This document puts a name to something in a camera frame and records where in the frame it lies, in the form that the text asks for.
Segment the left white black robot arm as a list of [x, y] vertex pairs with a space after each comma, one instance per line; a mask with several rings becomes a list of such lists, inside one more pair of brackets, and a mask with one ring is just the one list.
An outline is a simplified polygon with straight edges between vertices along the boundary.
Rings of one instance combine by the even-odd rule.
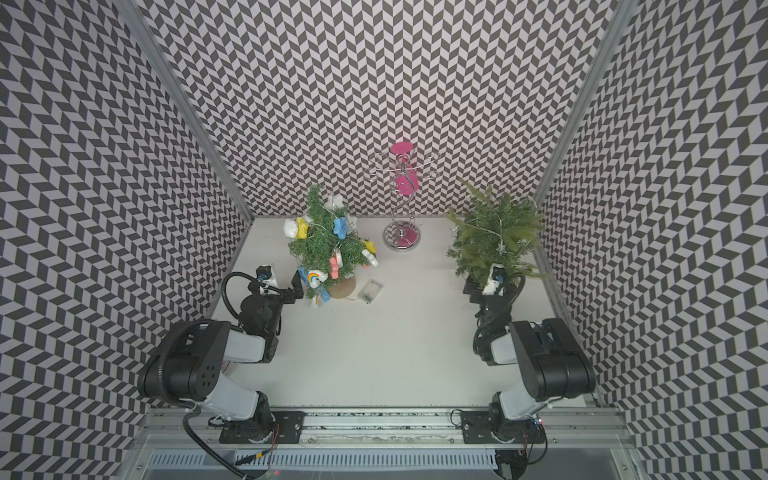
[[214, 415], [221, 420], [222, 443], [275, 440], [279, 423], [267, 395], [231, 380], [223, 367], [273, 360], [283, 308], [304, 297], [305, 284], [297, 270], [290, 287], [279, 287], [269, 265], [258, 267], [253, 275], [227, 274], [220, 300], [235, 321], [202, 319], [173, 325], [139, 373], [140, 395]]

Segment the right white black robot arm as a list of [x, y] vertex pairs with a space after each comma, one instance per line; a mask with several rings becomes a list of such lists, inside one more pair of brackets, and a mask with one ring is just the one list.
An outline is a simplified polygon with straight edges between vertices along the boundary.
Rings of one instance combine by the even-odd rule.
[[518, 443], [543, 439], [538, 413], [552, 403], [594, 391], [596, 375], [574, 334], [561, 318], [514, 320], [512, 307], [525, 286], [522, 274], [496, 273], [485, 286], [468, 279], [463, 293], [479, 307], [472, 348], [489, 366], [515, 366], [520, 380], [493, 395], [485, 413], [463, 412], [467, 444]]

